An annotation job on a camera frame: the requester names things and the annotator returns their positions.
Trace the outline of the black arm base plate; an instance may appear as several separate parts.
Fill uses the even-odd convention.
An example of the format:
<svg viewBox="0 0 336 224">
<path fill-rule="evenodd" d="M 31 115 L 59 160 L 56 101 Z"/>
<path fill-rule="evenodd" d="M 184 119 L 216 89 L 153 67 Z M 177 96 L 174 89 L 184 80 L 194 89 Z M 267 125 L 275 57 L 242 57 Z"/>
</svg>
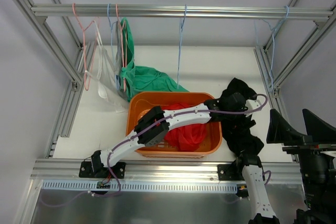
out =
<svg viewBox="0 0 336 224">
<path fill-rule="evenodd" d="M 235 163 L 218 164 L 217 174 L 219 181 L 241 181 L 244 180 L 241 173 L 238 172 Z"/>
</svg>

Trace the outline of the red tank top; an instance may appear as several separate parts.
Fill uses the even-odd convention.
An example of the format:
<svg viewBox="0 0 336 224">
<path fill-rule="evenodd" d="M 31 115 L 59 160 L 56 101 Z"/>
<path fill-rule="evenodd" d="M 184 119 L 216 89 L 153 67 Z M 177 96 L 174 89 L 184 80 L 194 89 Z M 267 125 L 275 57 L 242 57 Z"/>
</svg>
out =
<svg viewBox="0 0 336 224">
<path fill-rule="evenodd" d="M 206 135 L 205 124 L 192 124 L 169 131 L 164 140 L 178 151 L 193 152 L 199 148 Z"/>
</svg>

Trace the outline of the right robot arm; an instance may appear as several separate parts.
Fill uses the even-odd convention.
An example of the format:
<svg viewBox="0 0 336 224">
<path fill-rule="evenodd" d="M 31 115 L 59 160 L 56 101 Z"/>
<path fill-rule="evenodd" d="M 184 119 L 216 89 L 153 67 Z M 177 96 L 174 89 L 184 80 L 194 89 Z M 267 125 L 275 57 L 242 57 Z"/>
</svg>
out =
<svg viewBox="0 0 336 224">
<path fill-rule="evenodd" d="M 335 127 L 308 109 L 302 110 L 305 133 L 295 130 L 275 109 L 270 110 L 266 142 L 298 158 L 296 171 L 275 172 L 277 184 L 298 184 L 306 209 L 297 209 L 293 223 L 335 223 Z M 241 153 L 235 176 L 244 180 L 251 206 L 249 223 L 279 223 L 266 191 L 265 170 L 258 155 Z"/>
</svg>

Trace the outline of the black tank top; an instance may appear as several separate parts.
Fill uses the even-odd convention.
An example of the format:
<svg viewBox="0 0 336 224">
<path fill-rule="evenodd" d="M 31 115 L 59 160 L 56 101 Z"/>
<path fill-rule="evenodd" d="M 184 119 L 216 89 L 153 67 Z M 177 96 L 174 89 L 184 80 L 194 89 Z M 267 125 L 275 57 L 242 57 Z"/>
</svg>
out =
<svg viewBox="0 0 336 224">
<path fill-rule="evenodd" d="M 224 94 L 241 93 L 246 100 L 256 100 L 257 93 L 250 88 L 244 81 L 233 78 L 227 88 L 222 92 Z M 252 115 L 233 115 L 223 114 L 221 119 L 222 135 L 229 149 L 239 156 L 241 153 L 257 155 L 264 147 L 260 138 L 250 132 L 250 128 L 256 125 Z"/>
</svg>

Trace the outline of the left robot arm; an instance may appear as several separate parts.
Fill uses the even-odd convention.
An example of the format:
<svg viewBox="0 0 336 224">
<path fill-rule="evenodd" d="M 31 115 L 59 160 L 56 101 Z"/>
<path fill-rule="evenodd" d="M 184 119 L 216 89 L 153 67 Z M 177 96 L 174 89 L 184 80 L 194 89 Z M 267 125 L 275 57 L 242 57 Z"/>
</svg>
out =
<svg viewBox="0 0 336 224">
<path fill-rule="evenodd" d="M 118 144 L 107 150 L 97 150 L 90 157 L 93 177 L 107 177 L 113 166 L 123 157 L 142 147 L 160 143 L 168 132 L 192 124 L 220 122 L 225 116 L 250 114 L 246 100 L 240 93 L 229 98 L 208 99 L 185 109 L 164 110 L 155 106 L 137 123 L 134 129 Z"/>
</svg>

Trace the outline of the white tank top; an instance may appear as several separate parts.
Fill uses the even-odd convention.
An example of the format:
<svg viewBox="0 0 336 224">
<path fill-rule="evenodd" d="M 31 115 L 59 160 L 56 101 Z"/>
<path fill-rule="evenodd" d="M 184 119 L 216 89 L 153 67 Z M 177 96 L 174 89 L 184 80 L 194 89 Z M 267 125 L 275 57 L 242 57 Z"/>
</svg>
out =
<svg viewBox="0 0 336 224">
<path fill-rule="evenodd" d="M 112 53 L 108 53 L 103 46 L 99 28 L 96 28 L 96 30 L 98 32 L 98 65 L 97 71 L 93 72 L 93 76 L 98 82 L 98 95 L 108 102 L 116 113 L 121 113 L 128 108 L 127 98 L 121 88 L 119 90 L 116 89 Z"/>
</svg>

